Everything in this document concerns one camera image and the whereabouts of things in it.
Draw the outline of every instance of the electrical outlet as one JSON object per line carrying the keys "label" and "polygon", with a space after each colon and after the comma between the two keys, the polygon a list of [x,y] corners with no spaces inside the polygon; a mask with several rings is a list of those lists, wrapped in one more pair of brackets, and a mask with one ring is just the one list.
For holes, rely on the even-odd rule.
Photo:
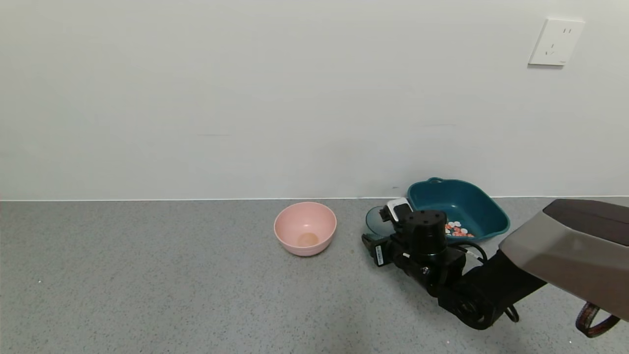
{"label": "electrical outlet", "polygon": [[547,19],[529,64],[565,65],[585,26],[583,21]]}

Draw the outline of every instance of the black cable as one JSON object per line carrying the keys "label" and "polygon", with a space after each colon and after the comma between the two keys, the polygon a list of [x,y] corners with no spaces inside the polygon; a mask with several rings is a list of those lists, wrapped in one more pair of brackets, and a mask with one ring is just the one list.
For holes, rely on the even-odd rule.
{"label": "black cable", "polygon": [[504,313],[507,315],[507,317],[509,317],[509,319],[513,322],[519,322],[520,321],[520,315],[518,314],[518,311],[516,311],[515,307],[513,305],[507,307],[506,310],[504,310]]}
{"label": "black cable", "polygon": [[481,253],[482,255],[482,261],[483,263],[485,263],[487,261],[487,253],[485,253],[485,250],[480,247],[479,245],[477,245],[476,243],[470,242],[470,241],[458,241],[458,242],[454,242],[454,243],[450,243],[448,246],[450,247],[456,247],[456,246],[471,246],[473,248],[476,248],[478,250],[478,252]]}
{"label": "black cable", "polygon": [[[463,253],[469,253],[472,254],[471,252],[468,252],[465,248],[461,247],[461,246],[451,246],[454,249],[458,249],[459,251],[463,252]],[[481,263],[485,263],[485,261],[481,258],[481,257],[476,257],[476,259],[481,262]]]}

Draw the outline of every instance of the bowl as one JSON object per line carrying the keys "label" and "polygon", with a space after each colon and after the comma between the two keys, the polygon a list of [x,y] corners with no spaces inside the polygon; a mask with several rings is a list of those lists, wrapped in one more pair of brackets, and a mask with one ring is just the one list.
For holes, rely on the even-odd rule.
{"label": "bowl", "polygon": [[286,251],[297,256],[314,256],[332,242],[337,217],[323,204],[302,202],[282,210],[274,229]]}
{"label": "bowl", "polygon": [[460,180],[430,178],[408,188],[413,210],[441,210],[448,215],[448,241],[480,241],[509,230],[509,217],[480,188]]}
{"label": "bowl", "polygon": [[380,216],[380,210],[382,208],[384,207],[371,208],[365,216],[365,223],[371,233],[382,237],[391,236],[395,233],[395,230],[393,229],[393,224],[391,222],[382,221],[382,217]]}

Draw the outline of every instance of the label sticker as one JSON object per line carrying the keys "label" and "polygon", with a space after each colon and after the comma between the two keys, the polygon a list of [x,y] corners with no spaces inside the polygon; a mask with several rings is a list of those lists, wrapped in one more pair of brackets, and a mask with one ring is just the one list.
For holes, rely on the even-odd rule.
{"label": "label sticker", "polygon": [[382,246],[376,246],[376,256],[378,257],[378,265],[383,265],[384,259],[382,258]]}

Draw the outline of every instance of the gray countertop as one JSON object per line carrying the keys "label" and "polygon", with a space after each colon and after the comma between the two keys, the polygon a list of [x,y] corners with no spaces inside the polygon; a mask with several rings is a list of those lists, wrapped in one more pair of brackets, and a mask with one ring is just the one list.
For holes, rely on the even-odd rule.
{"label": "gray countertop", "polygon": [[[551,199],[497,201],[515,228]],[[517,303],[520,323],[468,328],[395,266],[374,266],[360,235],[382,200],[321,201],[338,217],[332,244],[293,256],[272,226],[294,202],[2,203],[0,351],[628,351],[627,323],[587,339],[574,327],[583,301],[550,285]],[[490,255],[503,237],[483,244]]]}

